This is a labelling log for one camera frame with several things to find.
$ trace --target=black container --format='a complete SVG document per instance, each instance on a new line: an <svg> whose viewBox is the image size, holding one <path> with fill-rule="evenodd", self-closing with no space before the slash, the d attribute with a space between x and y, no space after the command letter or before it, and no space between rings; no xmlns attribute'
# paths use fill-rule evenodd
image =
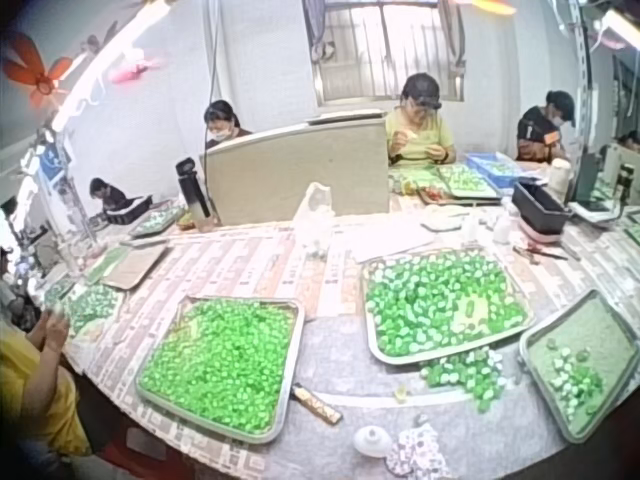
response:
<svg viewBox="0 0 640 480"><path fill-rule="evenodd" d="M135 206L135 208L132 208L125 213L122 213L121 210L116 210L115 212L105 212L107 216L107 222L114 225L129 225L135 222L142 215L144 215L147 210L149 210L152 202L152 196L149 195L144 199L143 202L140 202Z"/></svg>
<svg viewBox="0 0 640 480"><path fill-rule="evenodd" d="M178 183L182 195L187 202L191 218L200 232L210 232L215 226L215 206L209 203L205 197L196 172L196 162L192 158L186 158L176 164Z"/></svg>
<svg viewBox="0 0 640 480"><path fill-rule="evenodd" d="M539 185L517 182L513 204L531 228L542 235L559 235L570 217L560 202Z"/></svg>

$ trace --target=worker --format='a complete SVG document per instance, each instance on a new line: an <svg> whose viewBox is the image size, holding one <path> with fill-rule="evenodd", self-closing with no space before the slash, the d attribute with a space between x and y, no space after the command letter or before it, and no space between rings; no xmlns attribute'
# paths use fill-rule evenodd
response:
<svg viewBox="0 0 640 480"><path fill-rule="evenodd" d="M133 204L133 200L127 198L121 190L109 185L101 178L91 180L89 195L91 195L91 198L102 200L102 209L105 212L122 210Z"/></svg>
<svg viewBox="0 0 640 480"><path fill-rule="evenodd" d="M28 332L38 321L40 309L31 300L26 286L18 287L7 281L10 253L0 247L0 306L8 313L11 323Z"/></svg>
<svg viewBox="0 0 640 480"><path fill-rule="evenodd" d="M562 146L560 127L574 124L573 97L561 90L547 94L544 107L534 106L518 122L518 160L551 163L554 158L567 158Z"/></svg>
<svg viewBox="0 0 640 480"><path fill-rule="evenodd" d="M390 165L443 164L456 160L453 136L438 114L440 86L426 73L407 78L400 105L386 118Z"/></svg>
<svg viewBox="0 0 640 480"><path fill-rule="evenodd" d="M637 130L631 130L618 138L618 144L636 153L640 153L640 136Z"/></svg>
<svg viewBox="0 0 640 480"><path fill-rule="evenodd" d="M26 335L6 322L0 329L3 420L25 440L45 442L61 454L89 454L73 378L59 366L68 320L45 311Z"/></svg>
<svg viewBox="0 0 640 480"><path fill-rule="evenodd" d="M207 141L207 149L220 145L234 138L251 135L251 132L240 126L240 120L233 107L225 100L216 100L204 112L204 123L211 133Z"/></svg>

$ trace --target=patterned tablecloth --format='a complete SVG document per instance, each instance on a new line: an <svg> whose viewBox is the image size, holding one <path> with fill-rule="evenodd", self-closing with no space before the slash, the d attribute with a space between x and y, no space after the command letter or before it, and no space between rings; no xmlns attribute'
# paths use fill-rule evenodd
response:
<svg viewBox="0 0 640 480"><path fill-rule="evenodd" d="M415 198L393 197L391 215L417 215ZM457 390L429 391L417 367L391 368L375 361L366 345L360 266L350 234L387 215L341 217L326 262L307 259L288 224L170 235L171 251L125 300L108 327L86 373L125 413L169 445L198 460L204 478L215 471L248 478L393 478L383 462L365 460L351 439L360 427L377 424L392 435L427 413L440 435L441 450L455 475L493 478L546 458L565 446L528 376L517 365L517 342L500 346L512 379L503 398L485 415ZM514 225L512 242L524 241ZM542 320L588 288L599 288L640 334L640 248L621 230L601 232L569 224L564 240L582 261L543 258L531 266L508 246L496 246L482 229L479 242L504 262ZM426 249L456 247L460 234L440 234ZM299 299L305 306L296 380L344 413L329 427L295 402L271 444L249 446L178 421L143 403L134 379L187 294ZM636 375L627 390L640 383ZM393 391L405 385L409 401L398 405Z"/></svg>

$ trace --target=black shirt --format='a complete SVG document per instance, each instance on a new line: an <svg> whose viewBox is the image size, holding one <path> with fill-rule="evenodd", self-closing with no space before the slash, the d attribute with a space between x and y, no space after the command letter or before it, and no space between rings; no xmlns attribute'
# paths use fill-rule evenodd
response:
<svg viewBox="0 0 640 480"><path fill-rule="evenodd" d="M104 210L122 210L123 208L130 207L133 200L129 200L121 190L118 190L113 185L109 185L107 195L102 199L102 206Z"/></svg>
<svg viewBox="0 0 640 480"><path fill-rule="evenodd" d="M529 140L548 145L545 136L554 132L559 133L560 129L544 116L540 107L532 107L527 110L518 122L518 140Z"/></svg>

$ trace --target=small box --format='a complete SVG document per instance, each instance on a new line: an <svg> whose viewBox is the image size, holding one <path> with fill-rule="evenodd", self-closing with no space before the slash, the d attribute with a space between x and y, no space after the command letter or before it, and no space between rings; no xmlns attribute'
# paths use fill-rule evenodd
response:
<svg viewBox="0 0 640 480"><path fill-rule="evenodd" d="M539 185L517 182L512 201L520 210L522 219L541 235L560 235L571 216L562 204Z"/></svg>

